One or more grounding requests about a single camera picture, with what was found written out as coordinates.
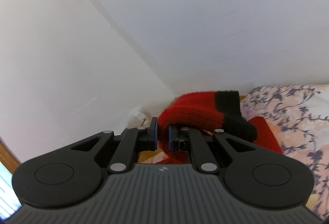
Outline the red knit cardigan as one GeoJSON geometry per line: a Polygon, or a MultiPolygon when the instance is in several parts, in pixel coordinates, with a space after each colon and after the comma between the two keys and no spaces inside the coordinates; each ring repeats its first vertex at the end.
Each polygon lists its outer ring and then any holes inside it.
{"type": "Polygon", "coordinates": [[[213,133],[222,129],[230,135],[258,146],[282,153],[279,143],[266,120],[256,116],[250,120],[242,116],[238,91],[192,92],[176,98],[158,117],[158,142],[168,156],[166,163],[189,162],[186,153],[169,149],[169,126],[195,127],[213,133]]]}

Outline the floral bed sheet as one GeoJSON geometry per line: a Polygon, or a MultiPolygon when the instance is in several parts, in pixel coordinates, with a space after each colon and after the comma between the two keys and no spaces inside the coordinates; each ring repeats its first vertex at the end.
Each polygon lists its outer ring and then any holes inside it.
{"type": "Polygon", "coordinates": [[[315,186],[307,207],[328,217],[328,86],[257,87],[240,96],[242,116],[263,117],[283,155],[304,163],[315,186]]]}

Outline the white wall socket strip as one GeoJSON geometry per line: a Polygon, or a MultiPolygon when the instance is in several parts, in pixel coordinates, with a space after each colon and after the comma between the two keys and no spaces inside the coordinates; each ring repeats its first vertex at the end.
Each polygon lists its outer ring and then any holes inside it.
{"type": "Polygon", "coordinates": [[[152,119],[151,113],[146,108],[140,106],[131,109],[131,116],[140,126],[149,124],[152,119]]]}

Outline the wooden door frame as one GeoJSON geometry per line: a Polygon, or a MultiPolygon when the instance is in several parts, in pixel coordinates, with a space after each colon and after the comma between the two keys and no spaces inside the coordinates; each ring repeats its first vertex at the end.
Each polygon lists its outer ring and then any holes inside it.
{"type": "Polygon", "coordinates": [[[21,164],[2,139],[0,139],[0,161],[12,174],[21,164]]]}

